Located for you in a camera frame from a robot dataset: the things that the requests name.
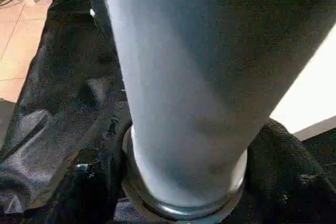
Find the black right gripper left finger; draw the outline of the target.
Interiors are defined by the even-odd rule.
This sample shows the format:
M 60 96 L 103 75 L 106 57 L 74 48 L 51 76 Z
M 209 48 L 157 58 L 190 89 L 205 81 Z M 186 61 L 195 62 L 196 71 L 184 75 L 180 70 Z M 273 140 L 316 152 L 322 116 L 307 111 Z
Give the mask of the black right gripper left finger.
M 32 223 L 113 223 L 126 171 L 122 143 L 131 123 L 130 111 L 121 110 L 110 125 L 106 147 L 79 154 Z

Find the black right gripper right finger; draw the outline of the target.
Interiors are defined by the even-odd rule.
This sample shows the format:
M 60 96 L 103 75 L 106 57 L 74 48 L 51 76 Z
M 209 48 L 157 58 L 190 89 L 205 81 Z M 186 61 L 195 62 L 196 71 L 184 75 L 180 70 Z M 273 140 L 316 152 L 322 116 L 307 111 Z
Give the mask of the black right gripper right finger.
M 300 141 L 269 120 L 248 148 L 232 223 L 335 223 L 335 129 Z

